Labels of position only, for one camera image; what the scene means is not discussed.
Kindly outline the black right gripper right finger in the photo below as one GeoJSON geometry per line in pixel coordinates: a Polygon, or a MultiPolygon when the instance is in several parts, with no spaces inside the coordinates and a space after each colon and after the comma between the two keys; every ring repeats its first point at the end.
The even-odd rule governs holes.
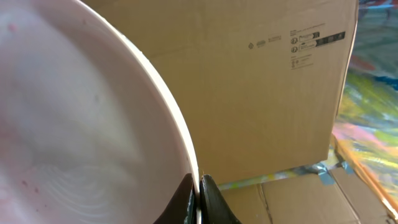
{"type": "Polygon", "coordinates": [[[202,224],[241,224],[208,174],[200,181],[200,208],[202,224]]]}

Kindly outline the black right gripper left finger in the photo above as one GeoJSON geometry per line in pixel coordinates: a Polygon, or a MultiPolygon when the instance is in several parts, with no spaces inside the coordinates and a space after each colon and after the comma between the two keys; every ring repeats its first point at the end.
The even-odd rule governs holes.
{"type": "Polygon", "coordinates": [[[154,224],[194,224],[195,189],[193,177],[186,174],[165,210],[154,224]]]}

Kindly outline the white plate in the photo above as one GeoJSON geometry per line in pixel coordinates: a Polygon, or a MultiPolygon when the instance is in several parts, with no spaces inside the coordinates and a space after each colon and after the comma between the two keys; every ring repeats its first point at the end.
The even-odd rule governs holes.
{"type": "Polygon", "coordinates": [[[145,55],[81,1],[1,2],[1,222],[154,223],[199,175],[145,55]]]}

